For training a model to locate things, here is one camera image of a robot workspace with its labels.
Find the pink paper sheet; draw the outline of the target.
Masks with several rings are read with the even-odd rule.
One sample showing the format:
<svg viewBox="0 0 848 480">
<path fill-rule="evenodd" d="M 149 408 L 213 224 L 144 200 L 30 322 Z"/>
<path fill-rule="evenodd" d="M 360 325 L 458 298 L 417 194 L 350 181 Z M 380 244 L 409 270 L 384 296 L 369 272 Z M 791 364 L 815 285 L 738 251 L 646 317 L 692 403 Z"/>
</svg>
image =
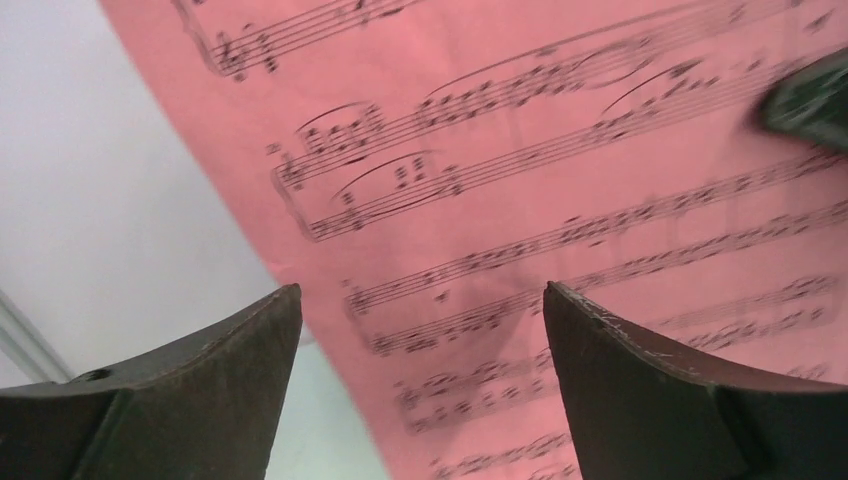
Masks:
<svg viewBox="0 0 848 480">
<path fill-rule="evenodd" d="M 551 281 L 847 378 L 847 161 L 769 85 L 843 1 L 107 1 L 394 479 L 575 479 Z"/>
</svg>

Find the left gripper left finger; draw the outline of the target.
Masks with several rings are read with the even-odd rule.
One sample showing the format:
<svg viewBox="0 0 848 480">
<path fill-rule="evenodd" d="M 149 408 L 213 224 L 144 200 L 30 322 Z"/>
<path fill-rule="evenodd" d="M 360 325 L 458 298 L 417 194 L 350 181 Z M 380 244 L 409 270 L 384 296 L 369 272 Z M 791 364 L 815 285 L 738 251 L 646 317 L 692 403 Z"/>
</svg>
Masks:
<svg viewBox="0 0 848 480">
<path fill-rule="evenodd" d="M 262 479 L 302 328 L 301 289 L 145 354 L 1 392 L 5 479 Z"/>
</svg>

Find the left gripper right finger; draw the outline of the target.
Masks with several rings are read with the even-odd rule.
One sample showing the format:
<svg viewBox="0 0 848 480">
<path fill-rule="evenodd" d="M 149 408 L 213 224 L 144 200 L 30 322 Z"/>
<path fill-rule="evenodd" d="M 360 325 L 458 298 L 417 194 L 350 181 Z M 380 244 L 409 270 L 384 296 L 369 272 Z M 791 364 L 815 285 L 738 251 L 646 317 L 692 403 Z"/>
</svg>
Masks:
<svg viewBox="0 0 848 480">
<path fill-rule="evenodd" d="M 549 283 L 543 316 L 586 479 L 843 479 L 847 389 L 698 351 Z"/>
</svg>

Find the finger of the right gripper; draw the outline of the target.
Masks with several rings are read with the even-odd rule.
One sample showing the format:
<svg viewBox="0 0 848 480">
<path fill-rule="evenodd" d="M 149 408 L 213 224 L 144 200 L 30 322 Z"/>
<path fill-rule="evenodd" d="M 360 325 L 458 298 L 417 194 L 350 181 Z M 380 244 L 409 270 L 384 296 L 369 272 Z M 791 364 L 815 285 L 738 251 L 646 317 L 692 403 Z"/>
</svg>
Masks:
<svg viewBox="0 0 848 480">
<path fill-rule="evenodd" d="M 847 151 L 847 50 L 815 60 L 778 80 L 757 110 L 762 127 Z"/>
</svg>

